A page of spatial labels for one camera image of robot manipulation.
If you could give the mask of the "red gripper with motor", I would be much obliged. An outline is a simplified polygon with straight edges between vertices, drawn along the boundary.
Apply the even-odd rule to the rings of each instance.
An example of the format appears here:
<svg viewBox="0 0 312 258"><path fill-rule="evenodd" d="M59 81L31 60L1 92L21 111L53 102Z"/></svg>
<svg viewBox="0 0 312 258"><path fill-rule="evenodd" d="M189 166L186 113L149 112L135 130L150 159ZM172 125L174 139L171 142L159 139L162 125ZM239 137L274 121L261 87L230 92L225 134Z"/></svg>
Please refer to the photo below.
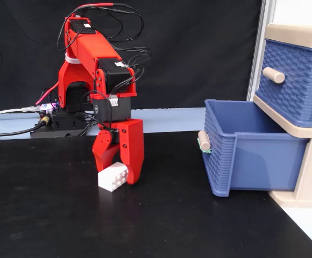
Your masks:
<svg viewBox="0 0 312 258"><path fill-rule="evenodd" d="M112 159L119 150L120 159L127 166L127 183L135 184L140 176L144 161L144 133L141 119L115 121L111 132L99 131L92 152L98 172L112 165Z"/></svg>

